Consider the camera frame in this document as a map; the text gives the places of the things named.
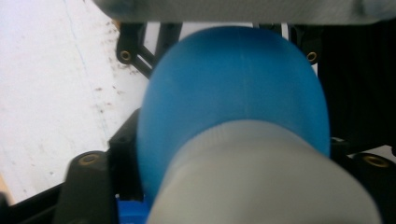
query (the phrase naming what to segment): blue plastic part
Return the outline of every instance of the blue plastic part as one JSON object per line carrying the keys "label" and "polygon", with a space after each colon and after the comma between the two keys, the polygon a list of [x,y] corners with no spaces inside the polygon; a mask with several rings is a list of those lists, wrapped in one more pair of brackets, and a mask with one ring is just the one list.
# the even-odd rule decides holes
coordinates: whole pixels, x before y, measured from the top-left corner
{"label": "blue plastic part", "polygon": [[117,201],[120,224],[146,224],[149,207],[146,202]]}
{"label": "blue plastic part", "polygon": [[222,27],[189,36],[152,74],[141,108],[137,156],[151,205],[175,153],[226,121],[273,122],[329,155],[325,98],[305,56],[270,31]]}

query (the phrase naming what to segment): bolt hole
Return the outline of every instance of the bolt hole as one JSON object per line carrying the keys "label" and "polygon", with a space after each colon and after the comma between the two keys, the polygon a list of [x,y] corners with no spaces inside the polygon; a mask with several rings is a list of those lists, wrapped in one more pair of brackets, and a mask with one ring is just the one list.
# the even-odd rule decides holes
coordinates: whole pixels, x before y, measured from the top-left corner
{"label": "bolt hole", "polygon": [[380,168],[389,167],[389,163],[387,161],[384,161],[381,158],[378,158],[375,156],[365,156],[365,157],[363,157],[363,159],[370,165],[373,165],[376,167],[380,167]]}
{"label": "bolt hole", "polygon": [[82,157],[78,162],[80,165],[90,165],[95,163],[97,159],[99,159],[99,155],[92,153]]}
{"label": "bolt hole", "polygon": [[125,60],[125,61],[130,61],[130,60],[131,60],[131,53],[128,52],[128,51],[126,51],[126,50],[123,50],[123,51],[120,53],[120,56],[121,56],[121,58],[122,58],[123,60]]}
{"label": "bolt hole", "polygon": [[315,52],[309,52],[308,55],[306,55],[306,59],[309,62],[314,62],[317,59],[318,55]]}

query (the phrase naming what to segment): white surface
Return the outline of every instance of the white surface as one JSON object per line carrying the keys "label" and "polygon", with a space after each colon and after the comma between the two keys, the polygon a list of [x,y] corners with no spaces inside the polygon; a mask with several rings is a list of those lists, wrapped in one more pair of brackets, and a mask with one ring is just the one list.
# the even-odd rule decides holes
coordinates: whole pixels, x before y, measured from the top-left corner
{"label": "white surface", "polygon": [[0,173],[16,202],[64,180],[140,106],[147,80],[118,63],[91,1],[0,1]]}

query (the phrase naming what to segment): black metal bracket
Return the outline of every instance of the black metal bracket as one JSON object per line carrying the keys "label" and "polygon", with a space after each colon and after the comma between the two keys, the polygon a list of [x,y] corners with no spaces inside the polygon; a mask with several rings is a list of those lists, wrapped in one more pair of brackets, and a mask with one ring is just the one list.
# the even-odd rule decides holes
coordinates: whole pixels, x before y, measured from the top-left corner
{"label": "black metal bracket", "polygon": [[351,151],[349,143],[344,140],[332,140],[331,157],[371,194],[383,223],[396,223],[393,211],[396,207],[395,163],[375,154]]}
{"label": "black metal bracket", "polygon": [[103,151],[75,157],[69,166],[53,224],[117,223],[116,197]]}
{"label": "black metal bracket", "polygon": [[0,223],[52,223],[62,185],[47,189],[25,201],[9,206],[0,193]]}
{"label": "black metal bracket", "polygon": [[108,141],[107,151],[109,168],[114,192],[121,200],[143,201],[143,190],[137,170],[135,137],[139,109],[119,128]]}
{"label": "black metal bracket", "polygon": [[289,41],[295,44],[306,56],[306,59],[315,64],[320,60],[322,52],[322,26],[290,25]]}
{"label": "black metal bracket", "polygon": [[149,78],[152,69],[180,37],[182,23],[162,23],[158,36],[155,56],[144,46],[146,23],[121,23],[117,43],[117,59],[124,64],[133,65]]}

